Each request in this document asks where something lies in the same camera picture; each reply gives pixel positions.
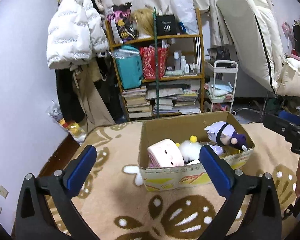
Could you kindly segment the black hanging garment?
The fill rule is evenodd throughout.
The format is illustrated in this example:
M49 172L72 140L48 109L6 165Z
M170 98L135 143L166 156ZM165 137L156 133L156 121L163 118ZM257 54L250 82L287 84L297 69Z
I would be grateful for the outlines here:
M56 69L56 89L59 106L66 122L80 123L85 113L73 88L70 69Z

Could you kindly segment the bagged lavender plush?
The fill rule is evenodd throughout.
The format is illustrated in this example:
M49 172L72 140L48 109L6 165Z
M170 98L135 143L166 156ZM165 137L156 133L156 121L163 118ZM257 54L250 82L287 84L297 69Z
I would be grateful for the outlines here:
M206 145L210 146L218 156L221 156L221 155L225 154L224 149L222 148L222 146L219 146L214 142L200 142L200 144L202 146L206 146Z

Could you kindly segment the yellow wooden shelf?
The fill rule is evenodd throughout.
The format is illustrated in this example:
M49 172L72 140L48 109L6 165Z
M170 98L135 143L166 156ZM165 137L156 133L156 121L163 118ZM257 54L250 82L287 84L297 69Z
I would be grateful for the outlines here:
M205 79L205 73L204 73L204 41L203 41L203 31L202 31L202 20L200 17L200 10L199 8L195 9L196 13L196 19L197 19L197 26L199 28L199 34L196 35L187 35L187 34L177 34L177 35L166 35L166 36L157 36L157 29L156 29L156 18L154 19L154 37L144 38L144 39L138 39L138 40L131 40L124 44L114 43L114 37L112 28L110 26L110 23L108 20L105 22L106 26L106 33L109 40L109 46L110 51L113 53L113 51L116 48L121 48L124 45L133 45L137 44L140 45L140 43L145 42L153 42L155 45L155 54L154 54L154 65L155 65L155 79L151 80L141 80L141 83L150 83L155 82L156 84L156 92L157 92L157 100L159 101L159 81L166 82L166 81L173 81L173 80L188 80L188 79L195 79L200 80L200 88L199 88L199 103L200 103L200 110L203 111L203 102L204 102L204 79ZM181 39L181 38L191 38L193 39L193 50L192 51L183 51L185 55L194 56L194 60L196 64L200 66L200 74L197 75L183 75L183 76L163 76L162 78L159 78L159 57L158 57L158 40L168 40L168 39ZM120 96L123 98L123 86L122 86L122 80L121 76L119 75L119 71L117 68L116 60L112 58L114 69L116 73L117 82L119 85L120 90Z

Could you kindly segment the pink swiss roll plush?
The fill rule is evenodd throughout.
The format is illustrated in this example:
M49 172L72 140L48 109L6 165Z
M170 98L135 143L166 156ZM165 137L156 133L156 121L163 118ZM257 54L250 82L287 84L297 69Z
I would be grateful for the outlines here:
M164 139L147 148L149 167L166 168L185 165L179 147L171 139Z

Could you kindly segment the white-haired purple plush doll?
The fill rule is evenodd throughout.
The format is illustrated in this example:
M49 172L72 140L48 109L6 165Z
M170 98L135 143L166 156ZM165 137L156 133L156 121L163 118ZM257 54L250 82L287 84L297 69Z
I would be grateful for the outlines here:
M204 128L208 138L218 146L230 146L240 151L249 150L247 138L237 133L234 126L228 122L218 121Z

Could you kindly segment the printed cardboard box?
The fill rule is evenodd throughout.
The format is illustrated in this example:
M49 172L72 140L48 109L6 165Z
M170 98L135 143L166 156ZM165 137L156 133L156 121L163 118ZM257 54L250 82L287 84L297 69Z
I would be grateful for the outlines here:
M243 167L255 148L247 131L229 112L144 122L138 166L146 190L168 191L208 184L210 178L199 161L202 146L211 146L232 168Z

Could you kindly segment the white bottles on shelf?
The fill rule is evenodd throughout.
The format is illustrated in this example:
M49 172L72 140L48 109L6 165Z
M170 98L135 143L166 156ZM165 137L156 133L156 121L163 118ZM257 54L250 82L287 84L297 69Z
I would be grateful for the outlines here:
M173 74L176 76L200 74L200 65L195 63L187 63L186 57L184 55L181 55L178 51L175 51L173 53L173 61Z

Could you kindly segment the white rolling cart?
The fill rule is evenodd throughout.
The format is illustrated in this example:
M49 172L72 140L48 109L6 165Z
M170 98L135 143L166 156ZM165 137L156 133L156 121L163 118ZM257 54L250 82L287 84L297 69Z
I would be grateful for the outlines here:
M212 73L209 82L204 86L207 99L210 102L210 112L231 112L235 99L238 63L231 60L216 60L214 63L205 61L205 68ZM233 74L234 82L224 81L224 74Z

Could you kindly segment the black box with 40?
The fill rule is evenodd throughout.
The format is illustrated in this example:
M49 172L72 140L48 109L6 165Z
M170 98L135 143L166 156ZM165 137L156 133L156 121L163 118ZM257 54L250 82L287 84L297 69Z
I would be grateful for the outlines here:
M177 24L174 15L159 15L156 18L158 36L176 35Z

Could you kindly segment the teal bag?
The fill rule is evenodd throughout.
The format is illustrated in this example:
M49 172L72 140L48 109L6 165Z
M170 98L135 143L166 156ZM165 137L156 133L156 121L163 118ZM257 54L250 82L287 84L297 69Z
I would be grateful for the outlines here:
M110 52L115 59L117 70L124 89L137 88L141 85L142 61L137 48L124 45L119 49Z

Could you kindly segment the cream pillow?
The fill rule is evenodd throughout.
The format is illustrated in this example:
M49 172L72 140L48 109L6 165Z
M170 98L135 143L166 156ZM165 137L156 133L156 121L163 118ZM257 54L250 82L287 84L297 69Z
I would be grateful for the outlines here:
M300 61L294 58L284 60L277 94L300 97Z

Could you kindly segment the blonde wig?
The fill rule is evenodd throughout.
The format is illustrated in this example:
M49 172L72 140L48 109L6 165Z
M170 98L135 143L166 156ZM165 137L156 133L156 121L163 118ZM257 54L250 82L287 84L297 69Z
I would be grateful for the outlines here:
M154 36L153 10L138 9L132 13L132 20L139 39Z

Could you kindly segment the white puffer jacket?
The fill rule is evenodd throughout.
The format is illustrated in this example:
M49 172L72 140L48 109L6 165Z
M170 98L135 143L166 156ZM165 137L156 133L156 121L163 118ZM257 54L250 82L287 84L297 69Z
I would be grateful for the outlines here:
M102 18L92 0L62 0L48 27L48 67L73 69L108 49Z

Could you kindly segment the red patterned gift bag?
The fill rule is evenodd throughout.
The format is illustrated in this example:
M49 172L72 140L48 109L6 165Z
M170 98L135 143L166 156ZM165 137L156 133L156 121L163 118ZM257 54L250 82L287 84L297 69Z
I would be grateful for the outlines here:
M159 78L164 77L166 71L166 60L168 48L158 48ZM140 55L142 60L142 72L145 80L156 79L155 48L152 46L141 47Z

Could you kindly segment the white fluffy pompom plush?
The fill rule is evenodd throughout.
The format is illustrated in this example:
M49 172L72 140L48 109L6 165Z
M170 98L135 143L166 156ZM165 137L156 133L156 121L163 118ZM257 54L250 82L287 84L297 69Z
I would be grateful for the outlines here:
M176 143L176 146L179 148L186 164L199 159L202 146L195 135L190 136L189 140L185 140L181 144Z

